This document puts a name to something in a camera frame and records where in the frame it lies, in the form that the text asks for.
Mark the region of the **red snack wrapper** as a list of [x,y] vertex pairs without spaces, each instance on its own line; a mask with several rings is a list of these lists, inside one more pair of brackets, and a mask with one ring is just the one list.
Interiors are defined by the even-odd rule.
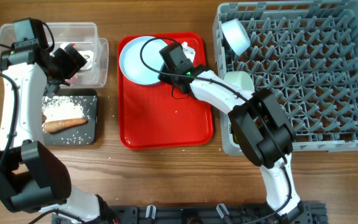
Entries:
[[[76,45],[75,45],[75,44],[72,44],[72,43],[68,43],[68,44],[65,46],[64,49],[65,49],[65,51],[69,54],[69,56],[71,57],[71,59],[74,59],[74,54],[77,53]],[[66,78],[65,81],[68,82],[68,83],[73,83],[73,82],[75,82],[75,81],[76,81],[75,74],[70,75],[70,77]]]

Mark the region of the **white wrapper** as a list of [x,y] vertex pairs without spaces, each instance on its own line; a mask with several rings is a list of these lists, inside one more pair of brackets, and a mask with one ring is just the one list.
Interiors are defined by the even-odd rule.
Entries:
[[79,53],[86,59],[85,65],[80,70],[89,70],[93,65],[94,53],[91,50],[81,50]]

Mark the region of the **brown food scrap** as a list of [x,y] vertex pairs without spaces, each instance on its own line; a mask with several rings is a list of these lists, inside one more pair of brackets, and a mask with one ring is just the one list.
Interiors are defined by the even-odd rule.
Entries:
[[42,114],[42,124],[44,124],[46,122],[46,119],[47,119],[47,117],[44,114]]

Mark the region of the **orange carrot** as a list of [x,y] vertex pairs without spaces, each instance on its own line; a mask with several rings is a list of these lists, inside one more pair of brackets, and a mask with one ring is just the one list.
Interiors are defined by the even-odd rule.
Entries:
[[62,119],[57,121],[49,121],[44,124],[46,133],[57,133],[68,128],[80,126],[88,122],[85,118]]

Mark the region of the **light blue rice bowl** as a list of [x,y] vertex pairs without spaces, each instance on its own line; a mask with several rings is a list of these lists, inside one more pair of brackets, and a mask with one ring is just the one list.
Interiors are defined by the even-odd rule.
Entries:
[[222,32],[236,55],[242,55],[250,47],[250,38],[238,19],[223,23]]

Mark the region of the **mint green bowl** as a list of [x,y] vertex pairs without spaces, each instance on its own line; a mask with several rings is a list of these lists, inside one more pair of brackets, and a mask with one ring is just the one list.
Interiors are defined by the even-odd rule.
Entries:
[[244,71],[227,72],[224,81],[243,90],[255,91],[253,79]]

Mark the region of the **yellow plastic cup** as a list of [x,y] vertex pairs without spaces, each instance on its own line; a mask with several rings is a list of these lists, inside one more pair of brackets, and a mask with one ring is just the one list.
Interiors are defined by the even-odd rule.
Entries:
[[237,137],[236,137],[235,134],[232,134],[232,138],[233,138],[233,142],[234,142],[235,144],[239,144],[239,142],[238,142]]

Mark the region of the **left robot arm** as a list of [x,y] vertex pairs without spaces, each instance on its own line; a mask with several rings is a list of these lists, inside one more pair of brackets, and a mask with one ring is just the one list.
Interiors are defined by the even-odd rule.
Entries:
[[13,23],[16,41],[0,56],[4,102],[0,126],[0,201],[12,213],[54,213],[72,223],[118,223],[96,194],[71,183],[66,166],[45,146],[42,98],[56,93],[86,59],[72,46],[56,48],[45,22]]

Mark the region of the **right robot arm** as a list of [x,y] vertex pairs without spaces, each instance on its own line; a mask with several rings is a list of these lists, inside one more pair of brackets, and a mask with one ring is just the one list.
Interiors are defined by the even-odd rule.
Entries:
[[194,66],[178,42],[159,54],[167,67],[163,80],[227,114],[241,152],[261,170],[268,206],[282,217],[293,214],[300,203],[291,174],[295,130],[274,94],[243,90],[203,65]]

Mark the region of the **grey dishwasher rack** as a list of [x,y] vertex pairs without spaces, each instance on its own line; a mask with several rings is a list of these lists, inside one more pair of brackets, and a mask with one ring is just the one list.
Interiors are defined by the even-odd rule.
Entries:
[[[222,24],[250,38],[240,56]],[[295,151],[358,151],[358,1],[226,2],[213,23],[218,75],[247,72],[270,90],[296,132]]]

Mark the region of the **clear plastic bin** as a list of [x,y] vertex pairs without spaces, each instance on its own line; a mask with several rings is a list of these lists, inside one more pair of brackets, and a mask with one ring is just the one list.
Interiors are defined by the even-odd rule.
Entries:
[[[102,88],[106,84],[109,63],[109,45],[108,41],[99,37],[98,28],[92,22],[49,22],[47,23],[55,41],[53,53],[68,43],[76,45],[77,51],[91,50],[94,53],[93,65],[89,70],[80,70],[75,74],[76,81],[70,86],[61,85],[63,88]],[[4,24],[0,28],[0,44],[11,45],[17,42],[13,24]],[[0,47],[0,56],[2,51],[7,50]],[[36,74],[30,75],[33,65],[24,67],[24,73],[21,68],[13,71],[9,69],[6,73],[12,79],[17,78],[15,82],[22,84],[30,81],[36,87],[42,87],[46,84],[46,78],[41,69],[35,69]]]

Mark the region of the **light blue plate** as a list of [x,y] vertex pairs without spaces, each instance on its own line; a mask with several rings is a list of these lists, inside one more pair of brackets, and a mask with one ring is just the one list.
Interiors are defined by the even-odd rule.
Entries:
[[[131,82],[139,85],[153,85],[160,81],[158,79],[159,73],[148,69],[140,59],[141,47],[150,39],[153,39],[153,37],[142,36],[129,41],[119,56],[121,72]],[[149,42],[142,52],[144,62],[153,69],[161,71],[164,66],[164,61],[159,51],[166,46],[167,44],[160,39]]]

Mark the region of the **red plastic tray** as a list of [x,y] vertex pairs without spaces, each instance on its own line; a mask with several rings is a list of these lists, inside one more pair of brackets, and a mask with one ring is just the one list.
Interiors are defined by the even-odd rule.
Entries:
[[211,106],[171,85],[138,85],[117,72],[119,138],[132,150],[193,146],[214,133]]

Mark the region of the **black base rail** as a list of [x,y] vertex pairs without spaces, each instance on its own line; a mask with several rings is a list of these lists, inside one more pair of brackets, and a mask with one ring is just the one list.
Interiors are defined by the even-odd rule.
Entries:
[[300,202],[286,215],[270,216],[273,210],[266,204],[245,204],[221,207],[157,207],[136,206],[111,208],[121,223],[249,223],[267,217],[261,223],[328,224],[326,205]]

